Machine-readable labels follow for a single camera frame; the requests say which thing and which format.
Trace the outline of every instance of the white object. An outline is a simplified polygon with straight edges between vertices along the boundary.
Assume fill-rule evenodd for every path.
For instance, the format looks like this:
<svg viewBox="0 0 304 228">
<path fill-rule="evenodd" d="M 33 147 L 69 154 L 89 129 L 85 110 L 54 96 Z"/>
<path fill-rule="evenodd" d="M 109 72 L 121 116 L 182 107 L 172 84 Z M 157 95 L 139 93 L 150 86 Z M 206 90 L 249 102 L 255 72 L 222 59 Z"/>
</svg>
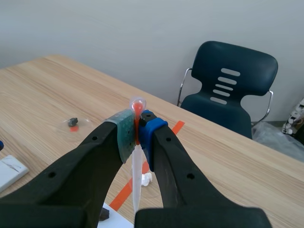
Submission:
<svg viewBox="0 0 304 228">
<path fill-rule="evenodd" d="M 142 174 L 142 186 L 147 187 L 150 182 L 152 182 L 152 173 Z"/>
<path fill-rule="evenodd" d="M 12 155 L 0 160 L 0 192 L 23 177 L 28 171 L 28 168 Z"/>
<path fill-rule="evenodd" d="M 294 110 L 290 113 L 289 118 L 283 124 L 282 133 L 284 134 L 293 134 L 293 129 L 291 127 L 295 122 L 304 117 L 304 98 L 295 106 Z"/>
<path fill-rule="evenodd" d="M 133 228 L 134 225 L 121 216 L 118 212 L 113 210 L 109 205 L 105 204 L 103 207 L 110 211 L 109 218 L 105 221 L 98 222 L 97 228 Z"/>
<path fill-rule="evenodd" d="M 142 189 L 142 149 L 140 145 L 135 146 L 132 153 L 132 198 L 134 213 L 138 211 Z"/>
</svg>

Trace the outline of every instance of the chair seat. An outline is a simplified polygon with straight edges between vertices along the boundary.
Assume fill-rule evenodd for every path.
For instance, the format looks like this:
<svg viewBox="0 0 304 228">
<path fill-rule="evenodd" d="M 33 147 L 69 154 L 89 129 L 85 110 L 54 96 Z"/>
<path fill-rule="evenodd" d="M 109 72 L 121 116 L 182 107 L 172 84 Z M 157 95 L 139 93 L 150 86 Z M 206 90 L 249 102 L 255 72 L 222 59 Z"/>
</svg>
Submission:
<svg viewBox="0 0 304 228">
<path fill-rule="evenodd" d="M 209 97 L 201 93 L 189 95 L 180 107 L 252 139 L 250 116 L 239 103 L 220 104 Z"/>
</svg>

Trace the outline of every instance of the metal chair leg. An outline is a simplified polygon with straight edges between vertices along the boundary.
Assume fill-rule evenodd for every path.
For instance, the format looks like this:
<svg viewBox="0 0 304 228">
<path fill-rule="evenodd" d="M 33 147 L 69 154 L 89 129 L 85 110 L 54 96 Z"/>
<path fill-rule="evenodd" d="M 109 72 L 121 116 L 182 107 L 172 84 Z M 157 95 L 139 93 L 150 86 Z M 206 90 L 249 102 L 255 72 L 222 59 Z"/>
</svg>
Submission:
<svg viewBox="0 0 304 228">
<path fill-rule="evenodd" d="M 255 125 L 257 125 L 259 122 L 261 122 L 262 120 L 264 120 L 267 116 L 268 116 L 268 114 L 269 114 L 269 112 L 270 112 L 270 106 L 271 106 L 271 103 L 272 103 L 272 100 L 273 100 L 273 97 L 274 97 L 274 92 L 272 92 L 272 91 L 268 91 L 269 93 L 270 93 L 270 99 L 269 99 L 269 103 L 268 103 L 268 108 L 267 108 L 267 112 L 266 112 L 266 114 L 264 115 L 264 117 L 262 118 L 262 119 L 260 119 L 259 121 L 257 121 L 255 124 L 253 124 L 252 125 L 252 127 L 254 127 Z"/>
<path fill-rule="evenodd" d="M 181 104 L 181 102 L 180 102 L 180 98 L 181 98 L 181 90 L 182 90 L 182 87 L 183 87 L 183 85 L 184 85 L 184 82 L 185 82 L 185 79 L 186 79 L 187 73 L 188 73 L 188 71 L 190 71 L 190 70 L 192 70 L 192 68 L 188 68 L 188 69 L 186 70 L 186 72 L 185 72 L 185 76 L 184 76 L 184 78 L 183 78 L 183 80 L 182 80 L 181 87 L 180 87 L 180 92 L 179 92 L 179 97 L 178 97 L 178 99 L 177 99 L 177 106 L 180 106 L 180 104 Z"/>
</svg>

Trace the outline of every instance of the chair backrest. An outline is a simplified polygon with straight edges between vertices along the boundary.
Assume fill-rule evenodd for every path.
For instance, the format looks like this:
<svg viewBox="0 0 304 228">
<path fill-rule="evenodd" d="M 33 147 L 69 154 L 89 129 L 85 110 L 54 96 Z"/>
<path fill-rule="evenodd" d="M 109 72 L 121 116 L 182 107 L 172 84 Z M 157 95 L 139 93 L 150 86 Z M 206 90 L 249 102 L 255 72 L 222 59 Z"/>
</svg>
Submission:
<svg viewBox="0 0 304 228">
<path fill-rule="evenodd" d="M 208 41 L 200 46 L 191 75 L 202 82 L 201 92 L 226 101 L 240 102 L 246 95 L 265 95 L 276 77 L 277 69 L 277 61 L 271 55 L 246 47 Z"/>
</svg>

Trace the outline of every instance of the white wall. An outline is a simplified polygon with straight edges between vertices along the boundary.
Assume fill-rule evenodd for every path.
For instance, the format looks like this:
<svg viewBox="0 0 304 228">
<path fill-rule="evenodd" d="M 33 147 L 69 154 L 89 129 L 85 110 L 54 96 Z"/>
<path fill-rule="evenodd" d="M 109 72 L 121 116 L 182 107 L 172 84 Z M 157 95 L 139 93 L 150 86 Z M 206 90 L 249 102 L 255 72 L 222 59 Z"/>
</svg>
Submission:
<svg viewBox="0 0 304 228">
<path fill-rule="evenodd" d="M 304 96 L 303 0 L 0 0 L 0 67 L 59 53 L 176 103 L 184 70 L 207 40 L 273 55 L 268 120 Z M 199 90 L 188 78 L 184 95 Z M 255 121 L 268 97 L 246 97 Z"/>
</svg>

